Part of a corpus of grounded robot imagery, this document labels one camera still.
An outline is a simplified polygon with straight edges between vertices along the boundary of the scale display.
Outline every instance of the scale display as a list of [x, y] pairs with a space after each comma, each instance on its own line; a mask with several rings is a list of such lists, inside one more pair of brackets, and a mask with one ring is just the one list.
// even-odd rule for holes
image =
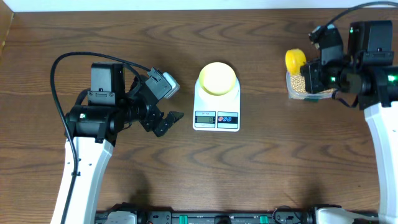
[[213, 124], [214, 117], [197, 116], [197, 123], [210, 123]]

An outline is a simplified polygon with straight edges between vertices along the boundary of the green connector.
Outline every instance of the green connector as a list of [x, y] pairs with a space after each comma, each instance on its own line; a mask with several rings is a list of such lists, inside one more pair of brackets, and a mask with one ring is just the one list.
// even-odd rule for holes
[[268, 224], [268, 216], [261, 215], [260, 216], [260, 224]]
[[180, 215], [180, 224], [188, 224], [188, 215]]

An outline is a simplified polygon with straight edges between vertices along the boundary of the wire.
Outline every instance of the wire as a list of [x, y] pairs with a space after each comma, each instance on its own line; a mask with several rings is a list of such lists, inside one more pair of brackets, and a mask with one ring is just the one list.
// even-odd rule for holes
[[80, 92], [80, 94], [77, 96], [75, 105], [81, 105], [81, 103], [83, 102], [83, 100], [85, 100], [87, 93], [90, 91], [90, 89], [85, 89], [82, 92]]
[[67, 195], [67, 200], [65, 202], [65, 207], [63, 209], [63, 213], [62, 213], [62, 219], [61, 219], [61, 224], [65, 223], [65, 220], [67, 218], [67, 213], [68, 213], [68, 209], [69, 209], [69, 204], [70, 204], [70, 199], [72, 198], [72, 192], [73, 192], [73, 188], [75, 186], [75, 182], [76, 182], [76, 177], [78, 175], [80, 175], [78, 173], [78, 155], [76, 152], [76, 148], [75, 145], [73, 143], [73, 139], [72, 139], [72, 135], [70, 134], [69, 128], [68, 128], [68, 124], [65, 118], [65, 115], [63, 114], [62, 108], [61, 108], [61, 104], [60, 101], [58, 99], [57, 96], [57, 91], [55, 90], [55, 82], [54, 82], [54, 75], [55, 75], [55, 69], [57, 68], [58, 63], [65, 57], [69, 57], [69, 56], [73, 56], [73, 55], [90, 55], [90, 56], [96, 56], [96, 57], [103, 57], [103, 58], [108, 58], [111, 60], [115, 60], [117, 62], [122, 62], [128, 65], [132, 65], [135, 66], [137, 68], [141, 68], [147, 72], [149, 72], [149, 68], [146, 68], [142, 65], [133, 63], [133, 62], [129, 62], [120, 58], [116, 58], [113, 56], [109, 56], [109, 55], [105, 55], [105, 54], [99, 54], [99, 53], [93, 53], [93, 52], [70, 52], [70, 53], [66, 53], [63, 54], [61, 56], [59, 56], [53, 63], [52, 68], [51, 68], [51, 72], [50, 72], [50, 86], [51, 86], [51, 92], [52, 92], [52, 96], [54, 98], [54, 102], [55, 102], [55, 106], [57, 107], [58, 113], [60, 114], [62, 123], [63, 123], [63, 127], [65, 128], [65, 132], [67, 134], [67, 139], [70, 143], [70, 147], [72, 150], [72, 155], [73, 155], [73, 172], [72, 172], [72, 179], [70, 181], [70, 186], [69, 186], [69, 191], [68, 191], [68, 195]]
[[323, 34], [324, 31], [327, 30], [328, 26], [334, 22], [336, 22], [338, 19], [340, 19], [341, 17], [349, 14], [350, 12], [353, 12], [355, 10], [358, 9], [362, 9], [364, 7], [368, 7], [368, 6], [378, 6], [378, 5], [386, 5], [386, 6], [395, 6], [398, 7], [398, 3], [397, 2], [390, 2], [390, 1], [374, 1], [374, 2], [368, 2], [368, 3], [364, 3], [364, 4], [360, 4], [354, 7], [351, 7], [345, 11], [343, 11], [342, 13], [338, 14], [337, 16], [335, 16], [334, 18], [332, 18], [326, 25], [324, 25], [323, 27], [320, 28], [320, 30], [318, 31], [318, 37], [321, 36]]
[[291, 208], [291, 207], [289, 207], [289, 206], [287, 206], [287, 205], [282, 205], [282, 206], [277, 207], [277, 208], [274, 210], [274, 212], [272, 212], [271, 218], [272, 218], [277, 224], [281, 224], [281, 223], [280, 223], [279, 221], [276, 220], [275, 214], [276, 214], [276, 212], [277, 212], [279, 209], [281, 209], [281, 208], [288, 208], [291, 212], [294, 213], [294, 215], [296, 216], [296, 218], [299, 220], [297, 223], [294, 223], [294, 224], [302, 223], [302, 220], [301, 220], [302, 216], [299, 218], [299, 216], [297, 215], [297, 213], [296, 213], [295, 211], [293, 211], [293, 208]]
[[140, 84], [142, 83], [142, 78], [141, 78], [141, 76], [139, 75], [139, 73], [135, 69], [133, 69], [129, 64], [126, 64], [126, 63], [124, 64], [124, 67], [127, 68], [128, 70], [130, 70], [137, 77], [138, 82]]
[[358, 95], [356, 95], [354, 102], [353, 102], [351, 105], [349, 105], [344, 99], [342, 99], [342, 98], [340, 98], [340, 97], [337, 97], [337, 93], [338, 93], [339, 91], [340, 91], [340, 90], [337, 89], [337, 90], [335, 90], [335, 91], [331, 94], [331, 98], [332, 98], [333, 100], [338, 100], [340, 103], [342, 103], [344, 106], [346, 106], [346, 107], [348, 107], [348, 108], [355, 108], [355, 107], [358, 105], [358, 103], [359, 103]]

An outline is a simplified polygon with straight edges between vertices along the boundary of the green led light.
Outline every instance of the green led light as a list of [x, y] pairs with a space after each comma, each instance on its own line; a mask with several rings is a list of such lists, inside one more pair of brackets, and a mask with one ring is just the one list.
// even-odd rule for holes
[[398, 80], [398, 75], [389, 75], [388, 80], [390, 82], [396, 81], [396, 80]]

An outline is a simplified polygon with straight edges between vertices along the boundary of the white wall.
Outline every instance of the white wall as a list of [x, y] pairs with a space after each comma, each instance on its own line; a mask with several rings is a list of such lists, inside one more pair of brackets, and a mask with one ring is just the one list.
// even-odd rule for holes
[[4, 0], [14, 12], [339, 8], [369, 1], [372, 0]]

